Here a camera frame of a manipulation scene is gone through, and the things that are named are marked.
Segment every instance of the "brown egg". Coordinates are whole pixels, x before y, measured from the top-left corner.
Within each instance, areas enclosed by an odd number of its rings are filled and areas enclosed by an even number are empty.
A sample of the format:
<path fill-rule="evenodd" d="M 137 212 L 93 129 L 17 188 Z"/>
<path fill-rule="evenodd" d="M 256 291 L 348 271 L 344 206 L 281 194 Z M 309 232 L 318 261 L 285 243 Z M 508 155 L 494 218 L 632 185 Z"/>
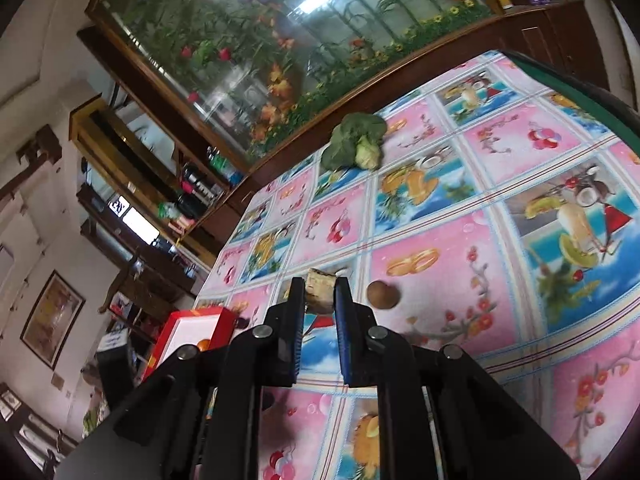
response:
<path fill-rule="evenodd" d="M 388 310 L 400 301 L 400 291 L 395 285 L 376 280 L 367 287 L 367 299 L 373 308 Z"/>
<path fill-rule="evenodd" d="M 196 346 L 200 349 L 201 352 L 206 352 L 207 349 L 209 349 L 209 343 L 209 339 L 202 339 Z"/>

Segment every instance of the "tablecloth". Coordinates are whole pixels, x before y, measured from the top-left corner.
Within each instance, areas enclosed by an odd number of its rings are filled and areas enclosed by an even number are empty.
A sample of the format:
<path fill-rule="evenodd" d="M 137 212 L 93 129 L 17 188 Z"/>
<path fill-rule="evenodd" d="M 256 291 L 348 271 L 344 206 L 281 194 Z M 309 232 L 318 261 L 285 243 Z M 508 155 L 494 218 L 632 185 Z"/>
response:
<path fill-rule="evenodd" d="M 640 402 L 640 159 L 498 52 L 379 115 L 382 167 L 323 173 L 320 150 L 271 182 L 197 305 L 251 327 L 311 267 L 347 276 L 360 303 L 373 280 L 393 284 L 378 323 L 461 345 L 586 478 Z M 272 393 L 264 480 L 379 478 L 376 392 L 342 385 L 330 318 L 305 315 L 298 384 Z"/>

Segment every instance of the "metal screw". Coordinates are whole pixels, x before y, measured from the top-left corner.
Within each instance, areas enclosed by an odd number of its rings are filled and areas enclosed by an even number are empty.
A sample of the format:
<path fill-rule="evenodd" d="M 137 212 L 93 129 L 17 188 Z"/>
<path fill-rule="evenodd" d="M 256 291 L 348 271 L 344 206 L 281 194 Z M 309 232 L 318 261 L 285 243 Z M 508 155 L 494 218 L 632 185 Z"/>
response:
<path fill-rule="evenodd" d="M 252 332 L 254 333 L 254 337 L 263 339 L 273 334 L 273 328 L 271 328 L 269 325 L 258 325 L 253 329 Z"/>
<path fill-rule="evenodd" d="M 196 345 L 182 345 L 178 348 L 178 359 L 181 361 L 188 361 L 198 355 L 200 349 Z"/>
<path fill-rule="evenodd" d="M 462 348 L 458 345 L 446 345 L 443 348 L 444 357 L 447 359 L 460 359 L 463 355 Z"/>
<path fill-rule="evenodd" d="M 372 326 L 369 328 L 369 337 L 372 339 L 384 339 L 388 331 L 383 326 Z"/>

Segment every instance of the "red box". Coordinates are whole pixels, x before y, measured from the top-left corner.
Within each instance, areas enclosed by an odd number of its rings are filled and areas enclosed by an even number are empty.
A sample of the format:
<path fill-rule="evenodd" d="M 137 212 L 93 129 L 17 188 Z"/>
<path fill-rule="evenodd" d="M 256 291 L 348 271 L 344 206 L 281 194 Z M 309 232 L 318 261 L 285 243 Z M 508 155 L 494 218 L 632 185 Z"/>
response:
<path fill-rule="evenodd" d="M 197 345 L 203 339 L 209 339 L 207 350 L 228 345 L 235 323 L 236 315 L 223 306 L 172 312 L 164 324 L 142 379 L 149 377 L 162 361 L 182 345 Z"/>

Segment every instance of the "patterned tablecloth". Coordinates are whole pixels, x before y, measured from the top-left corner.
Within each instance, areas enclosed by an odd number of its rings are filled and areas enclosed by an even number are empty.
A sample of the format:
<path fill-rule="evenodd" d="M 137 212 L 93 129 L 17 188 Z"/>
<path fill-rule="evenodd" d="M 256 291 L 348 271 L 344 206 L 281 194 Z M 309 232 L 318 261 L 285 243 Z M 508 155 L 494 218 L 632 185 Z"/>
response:
<path fill-rule="evenodd" d="M 378 323 L 462 345 L 586 478 L 640 402 L 640 159 L 496 52 L 379 115 L 383 167 L 321 173 L 317 152 L 269 184 L 198 305 L 254 326 L 310 267 L 347 276 L 360 303 L 393 283 Z M 264 411 L 264 480 L 379 478 L 375 390 L 339 371 L 332 320 L 306 314 L 298 384 Z"/>

